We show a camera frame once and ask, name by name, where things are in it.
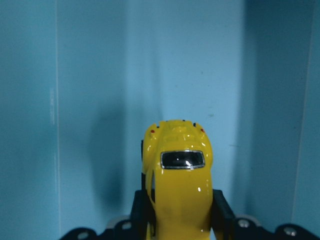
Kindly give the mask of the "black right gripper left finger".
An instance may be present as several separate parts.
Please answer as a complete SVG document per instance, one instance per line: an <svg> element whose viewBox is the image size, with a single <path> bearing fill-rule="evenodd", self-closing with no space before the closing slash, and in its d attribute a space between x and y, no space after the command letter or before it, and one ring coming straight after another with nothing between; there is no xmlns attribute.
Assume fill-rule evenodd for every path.
<svg viewBox="0 0 320 240"><path fill-rule="evenodd" d="M151 222L152 206L145 189L134 193L133 204L130 212L130 221L133 231L133 240L145 240L148 223Z"/></svg>

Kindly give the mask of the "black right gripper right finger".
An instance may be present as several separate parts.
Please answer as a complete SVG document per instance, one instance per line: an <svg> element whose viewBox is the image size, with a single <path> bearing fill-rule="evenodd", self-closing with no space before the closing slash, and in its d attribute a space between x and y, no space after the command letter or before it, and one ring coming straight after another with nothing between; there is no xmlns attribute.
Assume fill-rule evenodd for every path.
<svg viewBox="0 0 320 240"><path fill-rule="evenodd" d="M217 240L232 240L235 214L222 190L213 189L212 192L211 228L214 236Z"/></svg>

